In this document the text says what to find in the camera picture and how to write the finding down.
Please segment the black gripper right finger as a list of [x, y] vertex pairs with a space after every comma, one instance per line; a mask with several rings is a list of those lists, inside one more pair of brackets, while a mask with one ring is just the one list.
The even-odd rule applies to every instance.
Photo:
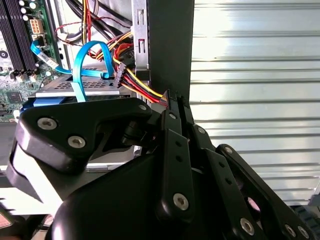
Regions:
[[191, 165], [200, 167], [217, 196], [218, 229], [225, 240], [312, 240], [298, 215], [229, 145], [214, 147], [196, 125], [189, 103], [177, 98], [182, 132], [190, 139]]

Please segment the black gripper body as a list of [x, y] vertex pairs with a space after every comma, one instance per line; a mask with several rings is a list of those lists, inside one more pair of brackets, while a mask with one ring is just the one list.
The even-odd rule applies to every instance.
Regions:
[[138, 157], [79, 188], [59, 207], [54, 240], [227, 240], [217, 193], [187, 154]]

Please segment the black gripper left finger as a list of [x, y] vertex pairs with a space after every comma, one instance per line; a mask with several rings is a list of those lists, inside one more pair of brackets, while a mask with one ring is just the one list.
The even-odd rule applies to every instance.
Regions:
[[187, 154], [190, 160], [178, 97], [166, 92], [161, 112], [138, 98], [27, 109], [10, 160], [55, 220], [72, 193], [132, 160], [152, 154]]

